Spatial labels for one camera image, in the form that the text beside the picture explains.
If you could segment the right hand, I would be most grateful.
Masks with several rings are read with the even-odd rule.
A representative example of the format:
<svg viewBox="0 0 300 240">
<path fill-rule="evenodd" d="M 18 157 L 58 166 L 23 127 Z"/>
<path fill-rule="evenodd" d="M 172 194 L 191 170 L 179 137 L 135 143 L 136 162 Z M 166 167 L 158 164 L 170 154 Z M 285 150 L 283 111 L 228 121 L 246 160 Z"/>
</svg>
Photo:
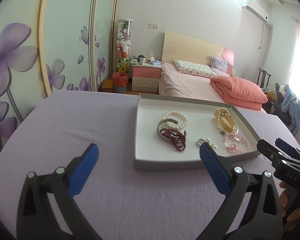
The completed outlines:
<svg viewBox="0 0 300 240">
<path fill-rule="evenodd" d="M 288 189 L 288 184 L 281 181 L 279 187 L 284 189 L 279 197 L 282 217 L 285 217 L 287 222 L 298 222 L 300 220 L 300 192 L 293 200 L 290 200 L 292 190 Z"/>
</svg>

